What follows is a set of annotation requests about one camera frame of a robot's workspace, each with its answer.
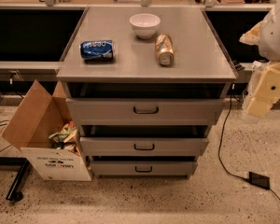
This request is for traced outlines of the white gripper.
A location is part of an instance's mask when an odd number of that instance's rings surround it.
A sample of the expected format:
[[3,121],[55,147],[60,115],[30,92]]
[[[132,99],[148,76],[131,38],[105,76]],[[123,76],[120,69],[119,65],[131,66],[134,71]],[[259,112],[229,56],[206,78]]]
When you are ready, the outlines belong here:
[[255,72],[254,77],[251,96],[244,98],[242,109],[248,116],[261,118],[280,99],[280,62]]

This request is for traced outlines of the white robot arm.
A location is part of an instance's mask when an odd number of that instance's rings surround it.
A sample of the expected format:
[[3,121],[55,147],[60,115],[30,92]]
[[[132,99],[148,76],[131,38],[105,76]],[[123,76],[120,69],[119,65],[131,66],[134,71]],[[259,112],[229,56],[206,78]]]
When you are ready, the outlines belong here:
[[267,63],[253,62],[253,72],[247,86],[242,109],[246,120],[262,118],[280,99],[280,0],[252,29],[242,34],[240,41],[257,45],[259,55]]

